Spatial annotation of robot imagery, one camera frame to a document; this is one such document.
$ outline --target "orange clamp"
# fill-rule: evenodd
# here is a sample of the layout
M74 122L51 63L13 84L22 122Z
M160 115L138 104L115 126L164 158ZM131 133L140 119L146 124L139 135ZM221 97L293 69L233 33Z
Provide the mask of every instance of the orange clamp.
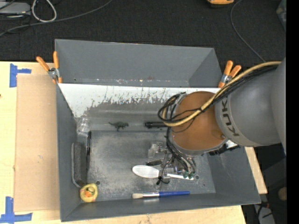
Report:
M225 83L227 83L228 79L234 78L242 68L240 65L237 65L232 70L232 67L233 62L228 61L226 63L226 67L224 69L221 81L218 84L218 88L222 88L225 85Z

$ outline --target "cardboard sheet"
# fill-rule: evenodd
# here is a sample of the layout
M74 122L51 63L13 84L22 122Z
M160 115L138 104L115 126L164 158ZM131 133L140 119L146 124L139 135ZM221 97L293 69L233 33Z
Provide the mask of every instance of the cardboard sheet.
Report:
M14 211L58 210L55 85L47 74L17 80Z

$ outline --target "paintbrush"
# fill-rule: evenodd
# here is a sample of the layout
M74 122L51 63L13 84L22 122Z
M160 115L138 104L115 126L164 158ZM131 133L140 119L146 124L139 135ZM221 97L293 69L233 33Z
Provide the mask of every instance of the paintbrush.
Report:
M165 196L180 196L189 195L190 191L168 191L168 192L148 192L148 193L133 193L132 198L144 198L144 197L165 197Z

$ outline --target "yellow cable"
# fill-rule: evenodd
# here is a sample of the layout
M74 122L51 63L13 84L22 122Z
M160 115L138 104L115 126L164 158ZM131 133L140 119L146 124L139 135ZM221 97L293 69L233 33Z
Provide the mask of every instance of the yellow cable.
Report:
M276 62L265 62L265 63L261 63L259 65L253 66L251 68L249 68L248 70L242 72L241 74L239 74L238 76L236 76L235 78L233 78L231 81L229 81L228 83L226 83L220 90L218 90L207 102L205 102L200 108L202 110L206 109L213 101L214 99L216 99L217 97L219 97L223 92L226 91L226 89L233 84L234 82L238 81L239 79L241 79L243 76L246 76L247 74L249 74L250 72L257 70L259 68L265 67L265 66L270 66L270 65L280 65L281 62L276 61ZM162 118L165 119L166 118L166 108L164 108L163 112L162 112ZM175 126L179 126L182 125L190 120L192 120L193 118L195 118L197 115L199 115L201 113L201 110L197 110L194 113L192 113L191 115L185 117L183 120L178 121L178 122L174 122L174 123L170 123L167 121L163 121L163 123L165 125L167 125L168 127L175 127Z

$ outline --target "metal tool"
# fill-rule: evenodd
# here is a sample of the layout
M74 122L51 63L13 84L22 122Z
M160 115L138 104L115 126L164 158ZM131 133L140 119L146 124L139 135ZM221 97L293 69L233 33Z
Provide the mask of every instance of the metal tool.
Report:
M44 68L44 70L49 74L49 76L52 78L53 83L62 83L62 78L60 76L60 72L59 72L59 61L58 61L58 57L57 57L57 52L54 51L53 52L53 62L54 62L54 68L50 68L47 63L40 57L37 56L36 60L38 61L38 63L40 63L40 65Z

